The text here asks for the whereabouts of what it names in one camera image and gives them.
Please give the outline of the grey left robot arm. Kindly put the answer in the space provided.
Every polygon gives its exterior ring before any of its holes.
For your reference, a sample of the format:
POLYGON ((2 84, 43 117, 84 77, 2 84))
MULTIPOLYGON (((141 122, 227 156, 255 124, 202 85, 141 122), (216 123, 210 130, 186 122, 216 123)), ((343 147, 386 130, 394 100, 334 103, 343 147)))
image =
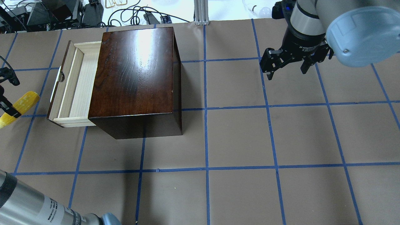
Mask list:
MULTIPOLYGON (((14 86, 20 84, 10 66, 1 68, 1 83, 4 81, 14 86)), ((1 86, 1 109, 5 112, 1 116, 1 128, 14 122, 38 100, 39 95, 29 91, 12 104, 4 96, 1 86)), ((112 213, 101 217, 93 213, 80 215, 3 170, 0 179, 1 225, 121 225, 112 213)))

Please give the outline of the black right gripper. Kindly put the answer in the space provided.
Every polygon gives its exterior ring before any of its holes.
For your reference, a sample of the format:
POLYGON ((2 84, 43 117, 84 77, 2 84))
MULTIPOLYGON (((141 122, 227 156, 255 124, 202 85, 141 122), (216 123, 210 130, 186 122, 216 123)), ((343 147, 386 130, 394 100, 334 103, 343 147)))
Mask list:
POLYGON ((308 35, 297 31, 287 22, 287 29, 280 49, 266 48, 260 61, 260 68, 266 74, 269 81, 272 80, 276 70, 293 62, 293 57, 299 59, 305 57, 300 69, 306 74, 309 68, 316 63, 321 63, 328 56, 332 59, 334 50, 328 44, 321 44, 326 33, 308 35))

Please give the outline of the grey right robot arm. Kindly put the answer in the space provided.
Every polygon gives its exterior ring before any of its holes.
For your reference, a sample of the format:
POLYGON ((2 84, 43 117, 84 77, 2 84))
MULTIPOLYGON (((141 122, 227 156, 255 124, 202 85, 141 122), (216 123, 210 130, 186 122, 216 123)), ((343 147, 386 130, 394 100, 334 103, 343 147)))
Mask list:
POLYGON ((364 67, 400 48, 398 0, 282 0, 273 19, 287 29, 279 49, 267 48, 260 68, 268 80, 287 64, 302 62, 301 72, 336 56, 348 67, 364 67))

